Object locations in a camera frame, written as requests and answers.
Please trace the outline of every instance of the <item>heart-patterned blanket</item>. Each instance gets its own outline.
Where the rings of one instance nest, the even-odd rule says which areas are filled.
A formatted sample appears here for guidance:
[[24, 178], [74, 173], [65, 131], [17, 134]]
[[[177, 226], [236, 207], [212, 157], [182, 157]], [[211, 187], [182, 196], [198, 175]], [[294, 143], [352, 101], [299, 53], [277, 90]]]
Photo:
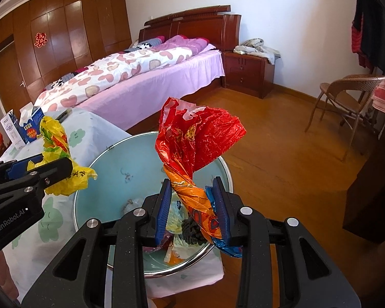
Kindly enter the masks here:
[[138, 50], [131, 53], [114, 53], [97, 60], [87, 71], [76, 75], [60, 87], [44, 91], [35, 102], [43, 112], [72, 108], [87, 98], [129, 79], [137, 74], [165, 68], [192, 57], [186, 47], [164, 51]]

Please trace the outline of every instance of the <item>chair leg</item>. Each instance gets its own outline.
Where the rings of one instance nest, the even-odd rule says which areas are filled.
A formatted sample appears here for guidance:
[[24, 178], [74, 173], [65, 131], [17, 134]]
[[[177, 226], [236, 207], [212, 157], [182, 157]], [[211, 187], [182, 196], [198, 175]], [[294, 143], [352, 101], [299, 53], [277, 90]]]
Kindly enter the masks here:
[[319, 118], [319, 121], [322, 121], [323, 119], [323, 115], [325, 114], [325, 110], [326, 110], [326, 105], [328, 103], [328, 96], [326, 97], [326, 100], [325, 100], [325, 106], [323, 107], [323, 110], [322, 110], [322, 114], [321, 114], [321, 118]]
[[347, 159], [348, 152], [349, 152], [349, 150], [351, 148], [351, 145], [352, 145], [353, 137], [355, 136], [356, 129], [358, 128], [359, 118], [360, 118], [360, 114], [358, 113], [357, 116], [356, 116], [356, 119], [355, 119], [355, 123], [353, 125], [352, 136], [351, 136], [351, 138], [349, 140], [348, 148], [346, 149], [344, 157], [342, 158], [343, 162], [345, 162], [345, 160]]
[[310, 126], [311, 126], [312, 119], [314, 118], [314, 113], [315, 113], [316, 107], [318, 106], [318, 103], [321, 100], [322, 95], [323, 95], [323, 91], [321, 91], [321, 93], [319, 94], [318, 98], [316, 99], [315, 106], [314, 106], [314, 108], [312, 109], [312, 112], [311, 112], [310, 122], [308, 123], [308, 126], [305, 129], [305, 132], [307, 132], [308, 128], [310, 128]]

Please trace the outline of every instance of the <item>metal rim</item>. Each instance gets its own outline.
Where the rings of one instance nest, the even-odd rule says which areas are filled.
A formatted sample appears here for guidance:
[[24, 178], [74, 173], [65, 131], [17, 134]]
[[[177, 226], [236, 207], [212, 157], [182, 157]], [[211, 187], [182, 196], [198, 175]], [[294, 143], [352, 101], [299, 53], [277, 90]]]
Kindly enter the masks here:
[[[99, 156], [97, 156], [96, 159], [91, 163], [90, 168], [93, 166], [93, 164], [100, 157], [102, 157], [104, 155], [104, 153], [108, 152], [111, 148], [114, 148], [115, 146], [121, 144], [122, 142], [124, 142], [126, 140], [129, 140], [129, 139], [132, 139], [132, 138], [136, 138], [136, 137], [139, 137], [139, 136], [144, 136], [146, 134], [158, 134], [158, 131], [151, 131], [151, 132], [135, 134], [134, 136], [130, 136], [130, 137], [125, 138], [125, 139], [123, 139], [121, 141], [118, 141], [114, 145], [108, 147]], [[232, 183], [232, 176], [231, 176], [231, 173], [229, 172], [227, 163], [224, 161], [224, 159], [221, 156], [219, 156], [218, 159], [220, 160], [220, 162], [221, 162], [221, 164], [222, 164], [222, 166], [223, 166], [223, 168], [225, 170], [225, 173], [227, 175], [228, 190], [229, 190], [229, 192], [233, 193], [234, 192], [234, 187], [233, 187], [233, 183]], [[74, 195], [74, 202], [73, 202], [73, 220], [74, 220], [74, 228], [75, 228], [76, 232], [79, 229], [78, 225], [77, 225], [77, 218], [75, 217], [75, 205], [76, 205], [76, 201], [77, 201], [77, 195], [78, 195], [78, 191], [76, 191], [76, 193]], [[174, 274], [176, 272], [185, 270], [186, 268], [194, 265], [199, 260], [201, 260], [206, 254], [208, 254], [212, 250], [213, 247], [214, 247], [214, 245], [212, 245], [211, 243], [207, 242], [202, 249], [200, 249], [198, 252], [196, 252], [194, 255], [190, 256], [188, 259], [184, 260], [180, 264], [174, 265], [174, 266], [169, 267], [169, 268], [167, 268], [165, 270], [158, 270], [158, 271], [152, 271], [152, 272], [144, 272], [144, 277], [145, 278], [160, 278], [160, 277], [170, 276], [171, 274]], [[110, 264], [107, 264], [107, 266], [109, 268], [111, 268], [111, 269], [114, 268], [113, 265], [110, 265]]]

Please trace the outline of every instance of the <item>purple bed sheet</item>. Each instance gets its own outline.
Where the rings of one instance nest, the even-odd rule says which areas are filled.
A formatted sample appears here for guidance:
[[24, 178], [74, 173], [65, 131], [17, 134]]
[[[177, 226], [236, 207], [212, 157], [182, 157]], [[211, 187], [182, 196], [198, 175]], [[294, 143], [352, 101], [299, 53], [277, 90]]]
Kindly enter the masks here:
[[123, 130], [161, 110], [168, 97], [181, 98], [225, 76], [221, 53], [202, 52], [178, 65], [117, 83], [77, 105]]

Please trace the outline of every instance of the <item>yellow plastic bag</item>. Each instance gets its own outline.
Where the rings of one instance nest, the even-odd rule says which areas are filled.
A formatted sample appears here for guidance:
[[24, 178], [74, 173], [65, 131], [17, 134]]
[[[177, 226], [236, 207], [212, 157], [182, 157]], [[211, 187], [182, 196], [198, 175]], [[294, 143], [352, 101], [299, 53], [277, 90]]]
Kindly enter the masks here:
[[67, 135], [60, 122], [44, 116], [40, 122], [40, 135], [44, 140], [43, 161], [40, 163], [29, 161], [27, 170], [32, 170], [63, 157], [68, 157], [73, 163], [71, 176], [46, 188], [47, 194], [69, 196], [77, 190], [86, 189], [90, 177], [97, 179], [97, 174], [93, 169], [81, 167], [71, 158]]

